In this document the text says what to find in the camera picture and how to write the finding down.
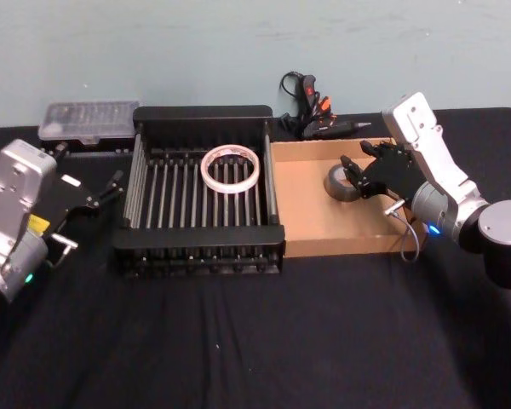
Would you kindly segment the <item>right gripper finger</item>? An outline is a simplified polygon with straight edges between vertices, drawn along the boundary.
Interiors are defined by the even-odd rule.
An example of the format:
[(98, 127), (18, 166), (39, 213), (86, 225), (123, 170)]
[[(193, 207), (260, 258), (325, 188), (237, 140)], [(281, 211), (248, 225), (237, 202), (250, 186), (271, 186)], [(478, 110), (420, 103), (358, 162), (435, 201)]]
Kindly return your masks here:
[(400, 147), (385, 141), (374, 145), (371, 144), (368, 140), (362, 140), (359, 145), (363, 153), (373, 158), (385, 158), (387, 156), (400, 155), (403, 153)]
[(355, 188), (362, 199), (368, 199), (371, 196), (370, 178), (348, 156), (342, 155), (340, 160), (347, 181)]

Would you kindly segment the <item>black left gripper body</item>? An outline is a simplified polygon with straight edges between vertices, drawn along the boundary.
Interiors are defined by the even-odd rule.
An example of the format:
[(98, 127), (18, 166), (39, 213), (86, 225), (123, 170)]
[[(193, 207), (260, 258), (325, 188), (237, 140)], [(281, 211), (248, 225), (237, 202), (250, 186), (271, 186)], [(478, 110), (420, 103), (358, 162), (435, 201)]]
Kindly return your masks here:
[(51, 235), (76, 217), (99, 213), (100, 200), (94, 193), (69, 175), (57, 176), (33, 207), (28, 228), (36, 235)]

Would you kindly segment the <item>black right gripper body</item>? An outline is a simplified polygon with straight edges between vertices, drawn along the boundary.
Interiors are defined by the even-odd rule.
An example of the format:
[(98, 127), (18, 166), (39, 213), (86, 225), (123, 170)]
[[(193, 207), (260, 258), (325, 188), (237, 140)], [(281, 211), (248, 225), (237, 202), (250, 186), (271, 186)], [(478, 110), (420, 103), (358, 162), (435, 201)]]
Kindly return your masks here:
[(384, 194), (393, 199), (414, 199), (422, 186), (422, 172), (412, 155), (400, 149), (402, 154), (374, 158), (364, 169), (371, 180), (370, 197)]

